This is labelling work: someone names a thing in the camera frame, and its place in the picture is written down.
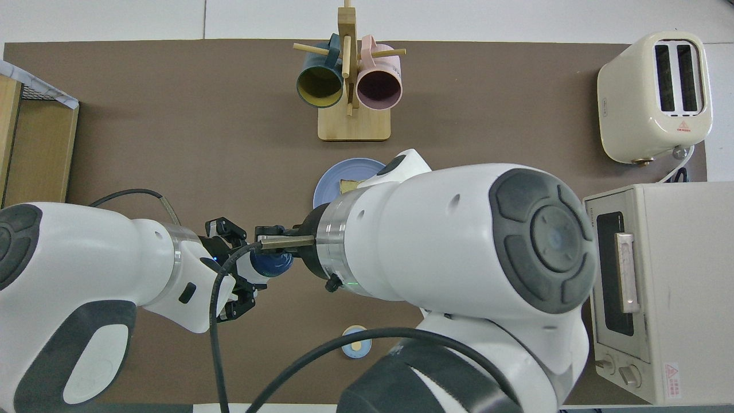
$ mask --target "oven window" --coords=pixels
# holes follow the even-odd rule
[[[617,248],[614,235],[625,231],[625,217],[621,212],[597,216],[599,235],[599,261],[601,266],[601,290],[604,297],[604,321],[606,328],[632,337],[632,314],[622,312],[622,292],[617,273]]]

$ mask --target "blue mug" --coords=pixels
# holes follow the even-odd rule
[[[332,34],[329,43],[318,43],[316,47],[328,50],[329,54],[306,53],[301,74],[296,80],[296,91],[311,106],[331,107],[339,102],[344,93],[339,35]]]

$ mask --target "warning label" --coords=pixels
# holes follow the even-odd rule
[[[678,363],[666,363],[663,369],[663,374],[665,375],[665,398],[681,398]]]
[[[683,121],[683,122],[680,122],[680,125],[678,125],[677,130],[679,132],[690,132],[691,128],[688,127],[688,124],[686,123],[686,121]]]

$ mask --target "wooden mug tree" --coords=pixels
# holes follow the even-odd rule
[[[360,106],[357,98],[357,71],[361,56],[357,53],[357,12],[351,0],[338,8],[339,40],[343,61],[344,97],[337,104],[319,109],[319,139],[387,140],[390,137],[390,110],[374,110]],[[315,46],[293,43],[293,49],[327,55],[329,51]],[[376,51],[372,57],[399,56],[405,49]]]

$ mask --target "toaster knob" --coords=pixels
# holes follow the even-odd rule
[[[634,364],[630,364],[627,367],[620,367],[619,375],[622,376],[622,381],[629,387],[640,387],[642,385],[640,370]]]

